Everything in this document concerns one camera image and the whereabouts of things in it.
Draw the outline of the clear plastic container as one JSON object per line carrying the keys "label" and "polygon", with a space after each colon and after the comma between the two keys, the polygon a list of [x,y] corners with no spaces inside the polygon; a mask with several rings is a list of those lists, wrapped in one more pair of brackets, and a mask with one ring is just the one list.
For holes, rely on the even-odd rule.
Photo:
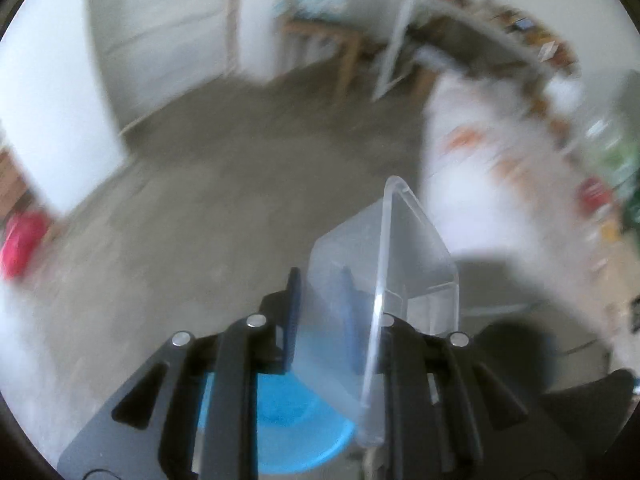
{"label": "clear plastic container", "polygon": [[378,359],[386,314],[427,335],[459,327],[457,267],[400,177],[314,242],[297,326],[293,373],[354,423],[364,446],[384,440]]}

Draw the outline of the red drink can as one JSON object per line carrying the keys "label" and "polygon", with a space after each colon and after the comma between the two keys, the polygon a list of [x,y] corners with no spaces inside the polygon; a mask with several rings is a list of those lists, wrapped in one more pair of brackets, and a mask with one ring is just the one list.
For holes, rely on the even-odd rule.
{"label": "red drink can", "polygon": [[579,209],[590,217],[603,207],[612,203],[610,189],[598,177],[588,177],[577,188]]}

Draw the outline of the green plastic bottle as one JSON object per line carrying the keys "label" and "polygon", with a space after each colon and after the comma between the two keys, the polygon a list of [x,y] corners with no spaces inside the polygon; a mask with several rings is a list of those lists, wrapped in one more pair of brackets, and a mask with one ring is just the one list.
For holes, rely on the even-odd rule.
{"label": "green plastic bottle", "polygon": [[606,139],[601,154],[603,179],[620,197],[634,192],[634,179],[639,170],[639,143],[630,136]]}

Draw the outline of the blue trash basket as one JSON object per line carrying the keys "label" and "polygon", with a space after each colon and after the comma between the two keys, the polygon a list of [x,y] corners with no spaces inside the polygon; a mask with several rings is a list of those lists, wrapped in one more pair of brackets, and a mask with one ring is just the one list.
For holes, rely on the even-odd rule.
{"label": "blue trash basket", "polygon": [[260,474],[303,474],[348,447],[355,425],[291,374],[257,376]]}

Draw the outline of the floral tablecloth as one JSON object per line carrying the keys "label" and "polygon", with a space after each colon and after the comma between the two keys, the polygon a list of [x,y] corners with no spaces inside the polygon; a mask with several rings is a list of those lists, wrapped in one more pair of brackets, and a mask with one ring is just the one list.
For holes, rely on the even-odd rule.
{"label": "floral tablecloth", "polygon": [[534,302],[639,364],[639,261],[611,204],[584,211],[585,175],[513,84],[440,74],[424,109],[420,197],[460,275],[467,315]]}

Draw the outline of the red bag on floor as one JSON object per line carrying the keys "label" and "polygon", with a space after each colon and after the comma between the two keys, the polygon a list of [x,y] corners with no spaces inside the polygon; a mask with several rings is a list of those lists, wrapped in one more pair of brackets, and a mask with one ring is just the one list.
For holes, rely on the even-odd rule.
{"label": "red bag on floor", "polygon": [[14,280],[24,275],[49,226],[48,216],[39,210],[21,211],[9,218],[1,247],[1,272],[5,278]]}

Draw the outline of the white metal desk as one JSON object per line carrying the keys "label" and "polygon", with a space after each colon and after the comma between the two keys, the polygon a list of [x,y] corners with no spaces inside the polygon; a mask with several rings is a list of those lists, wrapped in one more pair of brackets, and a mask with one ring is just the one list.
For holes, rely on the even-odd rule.
{"label": "white metal desk", "polygon": [[512,78],[536,88],[580,75],[572,46],[532,14],[498,0],[402,0],[372,99],[416,68]]}

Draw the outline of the wooden chair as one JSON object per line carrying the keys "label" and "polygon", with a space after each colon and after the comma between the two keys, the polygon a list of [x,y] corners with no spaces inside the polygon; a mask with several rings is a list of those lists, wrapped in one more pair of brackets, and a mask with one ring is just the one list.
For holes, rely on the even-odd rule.
{"label": "wooden chair", "polygon": [[343,101],[356,75],[358,58],[364,39],[363,32],[354,26],[299,18],[295,10],[295,0],[285,0],[285,2],[286,10],[279,18],[279,27],[284,39],[291,35],[305,39],[317,37],[332,40],[341,48],[341,64],[337,73],[334,101]]}

